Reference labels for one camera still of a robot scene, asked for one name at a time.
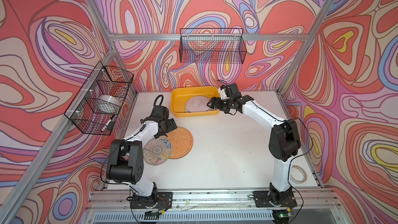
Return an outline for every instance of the wire basket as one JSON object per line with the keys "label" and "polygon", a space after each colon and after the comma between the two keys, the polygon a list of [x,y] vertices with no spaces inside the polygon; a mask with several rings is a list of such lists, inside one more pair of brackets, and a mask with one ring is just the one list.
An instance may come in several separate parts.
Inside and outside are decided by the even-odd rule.
{"label": "wire basket", "polygon": [[242,28],[182,28],[180,61],[242,64],[246,57],[242,34]]}
{"label": "wire basket", "polygon": [[66,117],[84,134],[111,135],[133,77],[119,67],[102,66],[83,100],[70,117],[65,112]]}

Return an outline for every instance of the colorful swirl pattern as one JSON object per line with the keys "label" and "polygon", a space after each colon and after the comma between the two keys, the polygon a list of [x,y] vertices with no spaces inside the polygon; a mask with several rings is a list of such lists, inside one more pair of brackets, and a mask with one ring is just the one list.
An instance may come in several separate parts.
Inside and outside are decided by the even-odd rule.
{"label": "colorful swirl pattern", "polygon": [[337,0],[283,90],[353,223],[398,223],[398,0]]}
{"label": "colorful swirl pattern", "polygon": [[[307,33],[324,0],[97,0],[111,32],[179,33],[242,27]],[[311,158],[355,223],[396,223],[397,0],[337,0],[284,90],[315,144]],[[276,89],[300,42],[248,41],[244,64],[181,64],[178,42],[116,43],[138,90],[219,86]],[[0,203],[107,48],[84,0],[0,0]],[[101,185],[109,137],[71,129],[15,223],[78,223]],[[310,142],[304,138],[305,145]]]}
{"label": "colorful swirl pattern", "polygon": [[[109,30],[114,33],[179,33],[180,28],[227,27],[242,27],[245,33],[307,33],[323,2],[97,0]],[[180,64],[179,42],[119,41],[116,46],[128,69],[135,73],[134,85],[138,90],[170,91],[184,86],[219,86],[218,79],[236,82],[242,89],[276,89],[299,44],[247,42],[248,55],[243,65]],[[267,60],[268,65],[246,65],[260,60]]]}

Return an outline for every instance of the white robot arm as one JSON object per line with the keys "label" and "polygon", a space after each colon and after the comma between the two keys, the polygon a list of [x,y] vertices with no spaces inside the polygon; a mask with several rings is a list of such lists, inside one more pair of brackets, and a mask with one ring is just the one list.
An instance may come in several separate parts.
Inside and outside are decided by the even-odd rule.
{"label": "white robot arm", "polygon": [[291,160],[301,147],[296,122],[274,115],[248,95],[242,96],[235,83],[221,86],[218,91],[221,97],[212,97],[207,104],[208,107],[229,114],[231,109],[236,109],[271,132],[268,148],[274,156],[274,171],[269,185],[269,197],[272,205],[280,206],[281,202],[292,194],[289,168]]}
{"label": "white robot arm", "polygon": [[[158,138],[177,128],[174,119],[168,119],[169,110],[162,106],[163,95],[159,95],[153,104],[152,113],[142,119],[142,126],[132,135],[122,140],[114,140],[111,143],[106,176],[117,183],[127,184],[140,197],[147,207],[154,206],[158,201],[156,183],[143,176],[144,160],[142,147],[152,138]],[[129,160],[121,159],[129,153]]]}
{"label": "white robot arm", "polygon": [[[248,95],[242,96],[235,83],[222,86],[219,91],[221,98],[213,97],[207,104],[208,107],[219,109],[225,113],[236,109],[271,131],[268,147],[274,156],[274,172],[269,186],[269,202],[276,207],[280,206],[284,199],[292,195],[292,187],[289,184],[289,167],[291,160],[301,147],[296,122],[287,121],[272,114]],[[159,97],[162,97],[162,100],[159,105],[156,105]],[[151,115],[141,120],[142,126],[123,140],[112,142],[110,150],[113,151],[118,146],[119,149],[118,152],[110,154],[106,173],[108,179],[128,184],[147,207],[154,206],[158,197],[156,184],[142,176],[144,168],[142,147],[151,138],[166,135],[177,128],[174,120],[168,119],[168,109],[161,106],[162,102],[163,96],[159,95],[154,102]],[[127,151],[130,155],[129,160],[120,159]]]}

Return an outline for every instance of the vent grille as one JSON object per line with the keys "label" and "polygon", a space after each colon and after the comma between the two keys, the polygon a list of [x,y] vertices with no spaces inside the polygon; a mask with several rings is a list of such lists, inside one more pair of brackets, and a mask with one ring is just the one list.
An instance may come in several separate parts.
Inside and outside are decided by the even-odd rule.
{"label": "vent grille", "polygon": [[[153,222],[144,220],[144,212],[134,213],[140,222]],[[215,220],[273,220],[272,210],[245,210],[245,211],[169,211],[159,217],[159,222],[179,221],[215,221]],[[131,222],[134,220],[129,212],[97,212],[94,223],[110,223],[117,221]]]}

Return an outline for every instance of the yellow tray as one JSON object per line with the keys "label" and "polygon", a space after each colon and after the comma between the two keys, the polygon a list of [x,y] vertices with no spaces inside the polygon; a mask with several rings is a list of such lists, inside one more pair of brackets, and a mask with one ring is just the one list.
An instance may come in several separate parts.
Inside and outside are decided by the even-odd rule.
{"label": "yellow tray", "polygon": [[171,111],[174,116],[180,117],[197,117],[206,115],[216,115],[219,110],[206,111],[206,112],[185,112],[185,104],[194,96],[205,96],[209,99],[212,97],[220,97],[218,89],[213,86],[205,87],[181,87],[172,91],[172,104]]}

